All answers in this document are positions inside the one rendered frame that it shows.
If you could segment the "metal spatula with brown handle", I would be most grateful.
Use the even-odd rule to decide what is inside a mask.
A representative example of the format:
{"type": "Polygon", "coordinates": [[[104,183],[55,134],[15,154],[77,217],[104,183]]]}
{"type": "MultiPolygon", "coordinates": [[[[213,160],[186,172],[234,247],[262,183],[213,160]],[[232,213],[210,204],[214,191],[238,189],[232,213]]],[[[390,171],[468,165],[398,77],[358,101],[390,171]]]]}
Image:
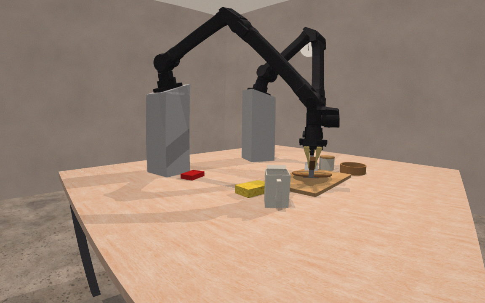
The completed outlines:
{"type": "Polygon", "coordinates": [[[315,178],[314,177],[315,161],[316,161],[316,157],[310,157],[310,161],[309,161],[309,176],[307,178],[315,178]]]}

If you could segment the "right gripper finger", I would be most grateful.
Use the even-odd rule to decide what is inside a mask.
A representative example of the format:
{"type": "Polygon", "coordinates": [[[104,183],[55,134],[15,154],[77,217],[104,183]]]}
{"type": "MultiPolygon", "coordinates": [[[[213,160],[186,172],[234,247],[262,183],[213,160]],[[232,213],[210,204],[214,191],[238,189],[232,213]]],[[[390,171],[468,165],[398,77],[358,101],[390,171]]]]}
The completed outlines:
{"type": "Polygon", "coordinates": [[[315,168],[316,168],[317,161],[318,161],[318,157],[319,157],[321,151],[322,151],[322,146],[317,146],[317,150],[316,150],[317,155],[316,155],[316,161],[315,161],[315,168]]]}
{"type": "Polygon", "coordinates": [[[308,167],[309,167],[309,146],[304,146],[304,149],[305,149],[305,154],[306,154],[306,158],[307,158],[307,162],[308,162],[308,167]]]}

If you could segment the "red block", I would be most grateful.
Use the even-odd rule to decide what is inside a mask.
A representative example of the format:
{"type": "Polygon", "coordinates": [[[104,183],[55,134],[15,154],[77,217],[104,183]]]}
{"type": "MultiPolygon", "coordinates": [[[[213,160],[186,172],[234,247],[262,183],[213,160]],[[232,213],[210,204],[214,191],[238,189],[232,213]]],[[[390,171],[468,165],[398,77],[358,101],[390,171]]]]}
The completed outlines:
{"type": "Polygon", "coordinates": [[[196,180],[197,178],[205,176],[204,171],[199,170],[191,170],[187,171],[186,173],[181,174],[181,179],[183,180],[196,180]]]}

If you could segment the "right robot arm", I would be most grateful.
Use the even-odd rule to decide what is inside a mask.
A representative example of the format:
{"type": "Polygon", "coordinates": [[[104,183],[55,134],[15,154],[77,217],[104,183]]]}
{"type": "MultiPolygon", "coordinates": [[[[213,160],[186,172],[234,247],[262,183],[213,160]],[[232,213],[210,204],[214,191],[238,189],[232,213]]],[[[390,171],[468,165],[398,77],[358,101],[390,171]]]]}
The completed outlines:
{"type": "Polygon", "coordinates": [[[306,126],[321,126],[322,115],[322,124],[325,127],[339,128],[339,109],[318,106],[321,102],[321,95],[317,90],[251,25],[248,19],[232,8],[222,7],[218,10],[216,15],[191,32],[176,46],[170,48],[166,53],[156,55],[154,67],[158,71],[159,81],[157,81],[158,88],[153,89],[154,93],[183,86],[182,82],[176,83],[176,77],[173,77],[174,67],[179,65],[180,59],[187,52],[228,25],[232,32],[248,43],[271,65],[306,106],[306,126]]]}

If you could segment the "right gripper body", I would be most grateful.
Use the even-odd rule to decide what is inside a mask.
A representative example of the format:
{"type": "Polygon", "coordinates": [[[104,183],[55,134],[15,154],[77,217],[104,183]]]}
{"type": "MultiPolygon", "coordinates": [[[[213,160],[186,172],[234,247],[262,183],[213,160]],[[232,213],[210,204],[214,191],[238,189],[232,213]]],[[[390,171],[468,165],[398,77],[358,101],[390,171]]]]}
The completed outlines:
{"type": "Polygon", "coordinates": [[[317,149],[317,146],[327,145],[327,140],[321,140],[321,126],[306,126],[306,139],[299,138],[299,145],[309,146],[309,149],[317,149]]]}

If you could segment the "wooden cutting board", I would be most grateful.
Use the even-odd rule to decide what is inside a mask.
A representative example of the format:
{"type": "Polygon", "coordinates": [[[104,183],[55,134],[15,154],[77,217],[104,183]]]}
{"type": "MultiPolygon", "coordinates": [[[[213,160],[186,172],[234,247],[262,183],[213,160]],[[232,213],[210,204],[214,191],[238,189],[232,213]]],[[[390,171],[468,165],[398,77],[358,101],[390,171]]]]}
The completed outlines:
{"type": "Polygon", "coordinates": [[[305,178],[290,173],[290,191],[308,196],[317,197],[318,195],[330,190],[352,177],[351,174],[338,173],[335,171],[321,170],[332,174],[331,177],[305,178]]]}

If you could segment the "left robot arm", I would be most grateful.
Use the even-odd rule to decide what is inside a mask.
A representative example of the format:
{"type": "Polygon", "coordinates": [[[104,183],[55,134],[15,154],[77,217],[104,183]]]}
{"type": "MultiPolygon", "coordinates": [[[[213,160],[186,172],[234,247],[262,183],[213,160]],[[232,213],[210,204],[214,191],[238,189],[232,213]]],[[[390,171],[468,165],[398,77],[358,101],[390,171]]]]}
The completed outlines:
{"type": "MultiPolygon", "coordinates": [[[[318,106],[326,106],[325,98],[325,61],[324,49],[326,49],[325,37],[318,33],[315,29],[303,28],[303,32],[292,42],[281,55],[290,60],[297,54],[306,44],[311,42],[312,46],[312,87],[321,95],[321,102],[318,106]]],[[[271,67],[270,64],[265,63],[258,67],[256,74],[258,75],[253,88],[257,91],[267,93],[267,85],[269,82],[277,80],[278,73],[271,67]]],[[[248,88],[248,89],[253,89],[248,88]]],[[[270,94],[268,94],[270,95],[270,94]]]]}

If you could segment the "yellow sponge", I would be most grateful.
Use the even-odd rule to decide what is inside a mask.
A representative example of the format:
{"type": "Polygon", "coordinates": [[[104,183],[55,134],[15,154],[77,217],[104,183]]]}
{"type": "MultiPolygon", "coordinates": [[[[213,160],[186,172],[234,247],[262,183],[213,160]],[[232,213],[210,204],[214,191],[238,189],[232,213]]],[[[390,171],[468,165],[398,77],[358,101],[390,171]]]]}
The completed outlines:
{"type": "Polygon", "coordinates": [[[235,185],[235,193],[250,198],[264,194],[264,181],[251,181],[235,185]]]}

